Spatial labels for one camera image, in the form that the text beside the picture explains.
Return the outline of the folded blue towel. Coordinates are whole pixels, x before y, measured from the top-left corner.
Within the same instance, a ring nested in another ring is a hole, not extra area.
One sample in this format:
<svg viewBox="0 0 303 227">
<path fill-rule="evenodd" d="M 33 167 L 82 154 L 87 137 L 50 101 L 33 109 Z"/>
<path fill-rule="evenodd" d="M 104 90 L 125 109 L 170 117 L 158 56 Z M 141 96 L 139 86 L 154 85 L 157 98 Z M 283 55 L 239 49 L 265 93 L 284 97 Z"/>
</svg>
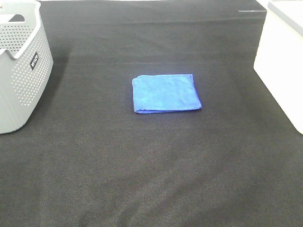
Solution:
<svg viewBox="0 0 303 227">
<path fill-rule="evenodd" d="M 140 75 L 132 80 L 138 114 L 193 111 L 202 108 L 192 74 Z"/>
</svg>

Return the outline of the black table cloth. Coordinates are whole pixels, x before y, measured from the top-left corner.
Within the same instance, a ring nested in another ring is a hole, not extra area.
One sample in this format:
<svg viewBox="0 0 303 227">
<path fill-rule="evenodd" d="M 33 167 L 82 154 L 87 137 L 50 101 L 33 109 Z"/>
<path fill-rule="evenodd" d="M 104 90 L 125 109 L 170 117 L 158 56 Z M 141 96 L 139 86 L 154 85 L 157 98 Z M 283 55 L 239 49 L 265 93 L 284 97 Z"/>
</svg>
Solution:
<svg viewBox="0 0 303 227">
<path fill-rule="evenodd" d="M 3 227 L 300 227 L 303 137 L 253 69 L 254 0 L 43 1 L 53 56 L 0 137 Z M 192 74 L 202 108 L 135 113 L 132 80 Z"/>
</svg>

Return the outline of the grey perforated laundry basket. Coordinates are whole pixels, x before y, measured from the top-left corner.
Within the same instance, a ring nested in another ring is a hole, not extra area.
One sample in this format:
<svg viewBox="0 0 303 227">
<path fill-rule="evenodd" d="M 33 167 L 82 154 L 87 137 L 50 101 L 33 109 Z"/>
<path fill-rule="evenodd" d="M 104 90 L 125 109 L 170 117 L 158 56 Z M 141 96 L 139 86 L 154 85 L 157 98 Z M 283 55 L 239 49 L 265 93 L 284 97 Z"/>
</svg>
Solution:
<svg viewBox="0 0 303 227">
<path fill-rule="evenodd" d="M 2 0 L 0 17 L 20 15 L 24 21 L 0 21 L 0 132 L 23 127 L 49 80 L 53 58 L 35 0 Z"/>
</svg>

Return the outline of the white box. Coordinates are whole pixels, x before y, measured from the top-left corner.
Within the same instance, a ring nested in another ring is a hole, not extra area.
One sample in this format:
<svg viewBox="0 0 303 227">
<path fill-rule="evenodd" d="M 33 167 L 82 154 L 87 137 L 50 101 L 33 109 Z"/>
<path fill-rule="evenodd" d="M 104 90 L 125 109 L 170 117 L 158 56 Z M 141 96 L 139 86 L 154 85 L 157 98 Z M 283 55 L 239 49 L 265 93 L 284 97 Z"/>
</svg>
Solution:
<svg viewBox="0 0 303 227">
<path fill-rule="evenodd" d="M 295 129 L 303 131 L 303 2 L 270 0 L 253 66 Z"/>
</svg>

